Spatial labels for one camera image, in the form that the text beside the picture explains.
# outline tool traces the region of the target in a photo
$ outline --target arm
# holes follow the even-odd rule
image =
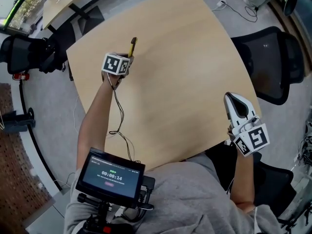
[[[110,75],[114,86],[118,78],[118,76]],[[112,96],[113,89],[105,77],[79,130],[77,169],[83,167],[91,147],[104,151]]]
[[[236,169],[231,189],[231,200],[245,213],[254,206],[254,157],[244,157],[237,151]]]

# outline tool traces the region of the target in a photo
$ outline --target table top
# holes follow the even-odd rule
[[[180,161],[228,139],[226,92],[249,99],[261,116],[245,66],[230,37],[203,0],[146,0],[98,25],[67,50],[83,108],[101,83],[108,52],[127,53],[138,37],[129,76],[117,89],[125,112],[121,132],[132,158],[151,169]],[[112,101],[109,131],[120,123]],[[114,136],[105,151],[128,158]]]
[[[43,5],[43,29],[46,29],[53,20],[75,0],[47,0]]]

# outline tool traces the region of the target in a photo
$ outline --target shoe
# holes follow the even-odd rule
[[[254,9],[254,6],[250,4],[249,0],[243,0],[244,3],[251,9]]]

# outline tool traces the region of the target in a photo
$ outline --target red object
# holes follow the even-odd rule
[[[108,227],[108,226],[105,226],[103,229],[104,233],[111,233],[111,230],[112,230],[112,228]]]
[[[28,80],[29,74],[14,74],[12,75],[13,80]]]

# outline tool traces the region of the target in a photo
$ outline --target handheld display screen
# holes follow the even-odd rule
[[[91,156],[82,181],[106,191],[134,198],[140,172]]]

